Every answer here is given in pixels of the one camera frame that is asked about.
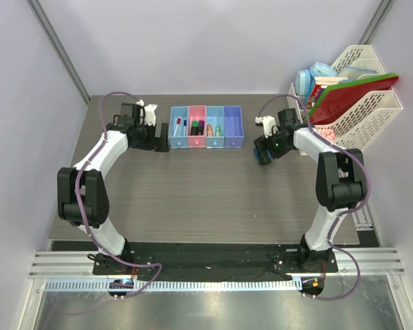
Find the pink plastic drawer box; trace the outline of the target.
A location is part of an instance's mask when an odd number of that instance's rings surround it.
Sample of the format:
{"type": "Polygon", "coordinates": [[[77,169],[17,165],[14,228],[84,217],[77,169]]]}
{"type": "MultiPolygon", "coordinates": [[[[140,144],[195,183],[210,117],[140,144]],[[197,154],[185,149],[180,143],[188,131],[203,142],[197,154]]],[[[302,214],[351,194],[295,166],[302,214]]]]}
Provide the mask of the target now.
{"type": "Polygon", "coordinates": [[[188,108],[188,144],[189,148],[204,148],[206,146],[206,106],[191,105],[188,108]],[[204,135],[191,136],[191,123],[193,120],[204,120],[204,135]]]}

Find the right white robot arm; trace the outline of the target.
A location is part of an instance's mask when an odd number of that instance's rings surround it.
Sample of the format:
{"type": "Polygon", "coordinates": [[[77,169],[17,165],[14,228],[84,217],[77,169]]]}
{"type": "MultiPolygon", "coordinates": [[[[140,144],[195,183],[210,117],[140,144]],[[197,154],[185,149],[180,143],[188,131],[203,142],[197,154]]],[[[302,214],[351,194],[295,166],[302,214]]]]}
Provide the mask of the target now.
{"type": "Polygon", "coordinates": [[[332,236],[343,218],[368,195],[360,150],[339,148],[299,120],[294,109],[276,117],[256,118],[264,134],[254,142],[255,160],[230,153],[195,158],[193,168],[180,170],[187,177],[188,206],[177,203],[176,215],[188,214],[211,225],[213,215],[222,223],[248,223],[250,211],[290,209],[286,189],[295,181],[285,175],[274,178],[265,166],[294,150],[306,152],[317,163],[315,195],[319,203],[310,229],[294,245],[233,243],[163,243],[156,256],[164,263],[165,278],[188,281],[240,281],[244,277],[289,277],[293,272],[336,272],[332,236]]]}

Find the purple capped black highlighter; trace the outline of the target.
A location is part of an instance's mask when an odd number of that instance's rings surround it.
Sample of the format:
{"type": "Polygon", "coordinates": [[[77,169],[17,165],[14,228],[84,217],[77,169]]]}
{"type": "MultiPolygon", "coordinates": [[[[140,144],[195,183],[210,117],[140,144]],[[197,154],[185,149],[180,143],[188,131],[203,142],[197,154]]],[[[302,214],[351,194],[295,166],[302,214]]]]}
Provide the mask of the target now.
{"type": "Polygon", "coordinates": [[[198,121],[198,135],[204,135],[204,126],[205,126],[205,121],[199,120],[198,121]]]}

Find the green capped black highlighter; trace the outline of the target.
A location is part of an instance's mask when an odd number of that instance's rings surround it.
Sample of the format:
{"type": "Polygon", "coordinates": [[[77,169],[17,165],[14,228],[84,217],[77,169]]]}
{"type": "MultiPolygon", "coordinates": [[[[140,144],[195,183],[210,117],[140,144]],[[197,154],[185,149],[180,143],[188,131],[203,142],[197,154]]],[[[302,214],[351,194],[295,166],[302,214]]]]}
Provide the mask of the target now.
{"type": "Polygon", "coordinates": [[[191,136],[197,136],[198,135],[198,121],[193,120],[191,123],[191,131],[190,131],[191,136]]]}

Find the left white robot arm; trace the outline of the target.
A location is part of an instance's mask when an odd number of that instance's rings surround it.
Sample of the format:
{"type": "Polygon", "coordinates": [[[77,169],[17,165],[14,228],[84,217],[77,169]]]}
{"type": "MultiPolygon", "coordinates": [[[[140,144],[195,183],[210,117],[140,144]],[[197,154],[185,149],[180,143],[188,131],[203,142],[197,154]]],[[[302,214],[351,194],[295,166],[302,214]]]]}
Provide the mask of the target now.
{"type": "Polygon", "coordinates": [[[117,274],[126,274],[134,264],[127,239],[109,219],[105,177],[128,149],[155,147],[158,108],[142,100],[125,106],[129,111],[103,125],[101,137],[91,151],[57,174],[59,217],[84,231],[98,248],[98,256],[109,259],[109,266],[117,274]]]}

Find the purple plastic drawer box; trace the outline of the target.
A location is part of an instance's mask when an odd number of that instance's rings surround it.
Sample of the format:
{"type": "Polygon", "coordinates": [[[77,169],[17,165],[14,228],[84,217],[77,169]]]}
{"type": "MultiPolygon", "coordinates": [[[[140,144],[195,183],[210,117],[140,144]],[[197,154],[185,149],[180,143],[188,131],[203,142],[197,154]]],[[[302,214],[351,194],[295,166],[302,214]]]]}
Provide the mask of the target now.
{"type": "Polygon", "coordinates": [[[244,142],[244,127],[240,106],[224,107],[224,148],[240,149],[244,142]]]}

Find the light blue drawer box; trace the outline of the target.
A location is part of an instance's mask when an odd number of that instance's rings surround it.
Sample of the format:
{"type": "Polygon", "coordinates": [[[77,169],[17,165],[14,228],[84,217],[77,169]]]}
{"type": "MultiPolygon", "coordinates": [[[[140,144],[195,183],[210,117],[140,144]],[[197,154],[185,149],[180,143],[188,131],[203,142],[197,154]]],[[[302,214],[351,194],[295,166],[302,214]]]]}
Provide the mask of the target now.
{"type": "Polygon", "coordinates": [[[172,149],[187,149],[188,106],[172,107],[170,111],[168,141],[172,149]]]}
{"type": "Polygon", "coordinates": [[[211,124],[213,127],[213,137],[206,136],[206,147],[209,149],[223,149],[224,148],[224,107],[223,106],[207,106],[206,107],[206,135],[207,125],[211,124]],[[215,137],[216,126],[221,126],[222,135],[215,137]]]}

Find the blue round tape dispenser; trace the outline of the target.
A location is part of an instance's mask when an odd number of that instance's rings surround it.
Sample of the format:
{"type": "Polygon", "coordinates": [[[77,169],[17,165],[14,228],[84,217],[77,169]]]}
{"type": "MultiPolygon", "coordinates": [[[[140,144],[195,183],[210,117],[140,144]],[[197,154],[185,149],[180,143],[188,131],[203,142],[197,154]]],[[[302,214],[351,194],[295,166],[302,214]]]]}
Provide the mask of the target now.
{"type": "Polygon", "coordinates": [[[268,149],[260,151],[259,149],[255,147],[253,149],[253,153],[254,153],[255,159],[257,160],[260,166],[269,165],[272,162],[273,156],[268,149]]]}

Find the red whiteboard marker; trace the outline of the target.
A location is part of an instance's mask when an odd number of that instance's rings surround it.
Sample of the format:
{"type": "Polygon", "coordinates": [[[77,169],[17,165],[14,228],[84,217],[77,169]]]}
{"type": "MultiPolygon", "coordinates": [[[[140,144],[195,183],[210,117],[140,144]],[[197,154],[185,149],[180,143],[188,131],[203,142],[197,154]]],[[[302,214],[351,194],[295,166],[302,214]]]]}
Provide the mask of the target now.
{"type": "Polygon", "coordinates": [[[173,137],[176,137],[178,135],[178,129],[179,129],[181,121],[182,121],[182,118],[178,117],[176,120],[175,126],[174,126],[173,137]]]}

